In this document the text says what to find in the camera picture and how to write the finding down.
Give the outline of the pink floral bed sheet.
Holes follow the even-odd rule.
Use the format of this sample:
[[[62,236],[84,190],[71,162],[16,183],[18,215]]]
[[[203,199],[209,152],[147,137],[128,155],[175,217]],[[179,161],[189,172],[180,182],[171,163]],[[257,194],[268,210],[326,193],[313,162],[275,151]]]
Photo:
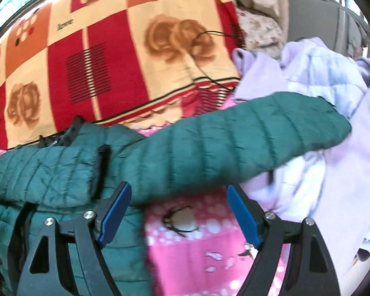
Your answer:
[[[250,264],[223,188],[148,205],[144,234],[154,295],[227,295]]]

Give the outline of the green quilted puffer jacket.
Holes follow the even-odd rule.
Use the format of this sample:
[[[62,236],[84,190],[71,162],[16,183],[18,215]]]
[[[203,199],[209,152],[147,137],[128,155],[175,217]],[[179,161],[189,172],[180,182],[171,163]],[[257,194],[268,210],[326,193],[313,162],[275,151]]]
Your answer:
[[[244,183],[311,151],[332,148],[351,125],[323,98],[277,92],[193,116],[144,136],[121,124],[74,120],[60,134],[0,157],[0,295],[14,295],[45,219],[70,221],[119,183],[132,199],[102,254],[123,295],[154,295],[145,209]]]

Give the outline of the red orange patterned blanket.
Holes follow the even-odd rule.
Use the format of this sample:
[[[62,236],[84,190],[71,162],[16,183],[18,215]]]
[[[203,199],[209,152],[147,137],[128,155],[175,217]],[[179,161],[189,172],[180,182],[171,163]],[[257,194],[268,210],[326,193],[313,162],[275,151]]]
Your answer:
[[[0,38],[0,149],[77,116],[148,129],[215,111],[239,31],[233,0],[47,0]]]

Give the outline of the lavender puffer jacket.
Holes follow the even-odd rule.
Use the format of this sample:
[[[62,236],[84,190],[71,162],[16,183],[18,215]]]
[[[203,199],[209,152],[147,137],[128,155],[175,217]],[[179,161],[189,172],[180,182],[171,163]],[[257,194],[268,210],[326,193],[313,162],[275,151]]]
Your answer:
[[[350,121],[351,134],[340,145],[242,183],[283,220],[314,219],[342,278],[359,251],[370,255],[370,59],[351,59],[314,37],[288,43],[280,60],[238,48],[233,61],[242,77],[235,102],[290,91],[322,97]]]

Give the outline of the floral white pillow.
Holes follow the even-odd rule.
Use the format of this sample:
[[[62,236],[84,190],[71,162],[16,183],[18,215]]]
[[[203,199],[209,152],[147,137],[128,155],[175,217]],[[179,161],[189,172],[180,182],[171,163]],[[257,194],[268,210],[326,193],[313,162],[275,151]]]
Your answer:
[[[287,40],[279,24],[263,13],[241,6],[236,7],[236,13],[242,29],[243,48],[279,59]]]

